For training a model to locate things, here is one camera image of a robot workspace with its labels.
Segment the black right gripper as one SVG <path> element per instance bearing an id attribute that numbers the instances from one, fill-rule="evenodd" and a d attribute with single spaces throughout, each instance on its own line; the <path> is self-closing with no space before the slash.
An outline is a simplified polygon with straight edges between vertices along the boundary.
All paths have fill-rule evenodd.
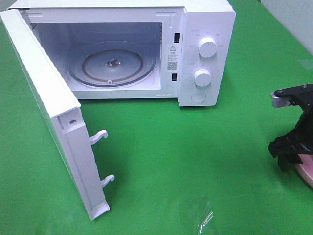
<path id="1" fill-rule="evenodd" d="M 313 153 L 313 114 L 303 113 L 295 128 L 277 137 L 269 144 L 268 150 L 273 157 L 278 157 L 278 166 L 282 172 L 302 164 L 298 154 Z"/>

